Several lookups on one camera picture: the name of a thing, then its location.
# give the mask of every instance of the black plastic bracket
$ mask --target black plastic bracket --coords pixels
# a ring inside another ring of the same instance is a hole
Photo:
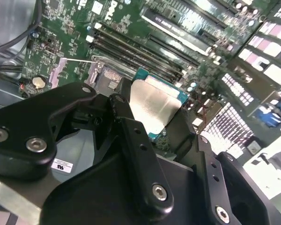
[[[111,95],[110,101],[138,209],[150,220],[161,220],[172,211],[174,197],[147,132],[141,122],[134,120],[125,98]],[[166,197],[162,200],[154,195],[156,185],[166,191]]]
[[[46,175],[56,155],[58,134],[64,131],[61,136],[65,137],[77,132],[64,123],[66,116],[95,96],[95,90],[77,82],[0,109],[0,129],[7,134],[0,142],[0,175],[24,180]],[[29,150],[27,141],[32,138],[43,140],[45,150]]]
[[[201,187],[199,189],[203,190],[205,208],[210,221],[215,224],[226,224],[224,219],[217,214],[216,209],[221,207],[226,211],[224,216],[229,218],[227,221],[240,225],[232,213],[221,163],[212,155],[208,140],[197,135],[193,140],[191,150],[179,162],[191,167],[197,174],[198,184]]]
[[[260,190],[240,163],[231,154],[221,152],[216,157],[229,181],[228,191],[234,213],[242,224],[281,225],[281,214]]]

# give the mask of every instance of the screw hole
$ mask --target screw hole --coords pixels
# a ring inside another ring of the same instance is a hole
[[[213,178],[215,179],[216,182],[220,182],[220,179],[217,176],[213,175]]]
[[[103,122],[103,120],[101,117],[96,117],[92,120],[92,122],[95,126],[99,126]]]
[[[148,148],[146,147],[146,145],[141,144],[140,149],[143,151],[147,151]]]
[[[227,218],[227,215],[224,212],[221,212],[221,216],[224,217],[224,218]]]
[[[137,128],[134,129],[134,132],[137,133],[138,135],[141,134],[141,131],[139,129],[137,129]]]

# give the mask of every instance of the ram slot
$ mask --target ram slot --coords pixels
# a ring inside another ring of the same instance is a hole
[[[200,15],[203,19],[210,22],[212,25],[224,30],[228,27],[225,23],[220,21],[215,16],[211,15],[210,13],[204,11],[199,6],[197,6],[195,3],[191,2],[190,0],[180,0],[182,4],[184,4],[186,7],[188,7],[190,10],[194,11],[198,15]]]
[[[175,38],[193,51],[208,56],[208,53],[211,49],[210,45],[207,45],[205,42],[189,34],[178,25],[164,18],[162,15],[159,15],[151,11],[149,8],[144,7],[141,12],[141,17],[148,23]]]
[[[182,67],[180,65],[178,65],[177,63],[169,60],[168,58],[164,57],[161,54],[158,54],[156,52],[152,52],[150,49],[148,49],[146,46],[134,41],[133,39],[125,36],[122,33],[119,33],[118,31],[114,30],[113,28],[106,26],[105,24],[102,24],[102,28],[108,30],[109,32],[112,32],[112,36],[115,37],[118,36],[120,39],[123,39],[126,41],[127,44],[133,45],[133,46],[137,46],[140,50],[145,51],[147,54],[149,54],[151,57],[154,57],[155,59],[158,59],[159,61],[162,61],[166,64],[169,64],[175,68],[177,68],[177,70],[181,71]]]
[[[213,4],[215,7],[217,8],[222,8],[223,11],[225,10],[226,13],[229,13],[231,16],[235,16],[238,11],[233,8],[233,6],[231,6],[229,3],[225,2],[224,0],[207,0],[209,1],[211,4]]]
[[[176,68],[172,67],[168,63],[159,61],[158,59],[154,58],[153,56],[146,54],[145,52],[127,44],[126,42],[122,41],[119,38],[114,37],[113,35],[109,34],[108,32],[106,32],[102,29],[97,29],[97,31],[101,37],[108,38],[109,40],[115,42],[117,44],[117,46],[122,46],[125,49],[129,49],[130,51],[133,51],[135,54],[138,54],[139,56],[142,56],[143,58],[146,58],[147,60],[154,62],[155,64],[159,65],[160,67],[163,67],[164,69],[166,69],[168,71],[171,71],[171,73],[174,74],[175,77],[180,78],[183,76],[183,74],[180,71],[178,71]]]
[[[137,59],[134,59],[123,52],[119,51],[118,49],[116,50],[114,46],[108,44],[108,43],[103,43],[98,40],[94,41],[94,47],[107,55],[110,55],[111,57],[124,62],[125,64],[129,65],[132,67],[133,70],[137,70],[138,68],[144,68],[148,71],[151,71],[152,73],[156,74],[157,76],[161,77],[162,79],[172,83],[175,79],[174,76],[168,73],[163,72],[162,70],[159,70],[159,68],[153,67],[146,65],[143,62],[140,62]]]
[[[192,67],[198,68],[200,63],[196,61],[194,58],[188,56],[183,51],[175,49],[174,47],[168,45],[167,43],[163,42],[162,40],[158,39],[157,37],[154,37],[150,35],[149,40],[153,41],[154,43],[160,45],[161,47],[165,48],[166,50],[170,51],[172,54],[180,57],[183,59],[186,63],[190,64]]]
[[[212,34],[208,33],[203,29],[200,29],[198,31],[198,38],[207,43],[212,43],[213,45],[219,40],[215,36],[213,36]]]
[[[135,54],[135,52],[131,51],[130,49],[126,49],[123,46],[117,45],[109,38],[102,37],[100,35],[98,35],[97,38],[98,38],[99,42],[105,44],[106,46],[109,46],[110,48],[118,50],[119,52],[122,53],[122,55],[127,55],[128,57],[130,57],[144,65],[147,65],[147,67],[150,67],[150,68],[154,69],[155,71],[163,71],[164,73],[169,74],[169,76],[176,78],[176,76],[174,74],[172,74],[171,70],[169,70],[165,67],[162,67],[158,64],[155,64],[154,62],[142,57],[141,55]]]

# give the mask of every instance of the white label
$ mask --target white label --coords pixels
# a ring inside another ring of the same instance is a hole
[[[115,0],[111,1],[111,6],[108,8],[108,12],[105,16],[105,20],[111,20],[117,5],[118,5],[118,3]]]
[[[103,8],[103,4],[101,4],[98,1],[94,1],[93,7],[92,7],[92,12],[100,15],[101,11],[102,11],[102,8]]]
[[[82,7],[85,7],[87,2],[88,0],[77,0],[76,4],[78,5],[78,10],[81,10]]]
[[[73,164],[55,158],[51,168],[70,173],[73,168]]]

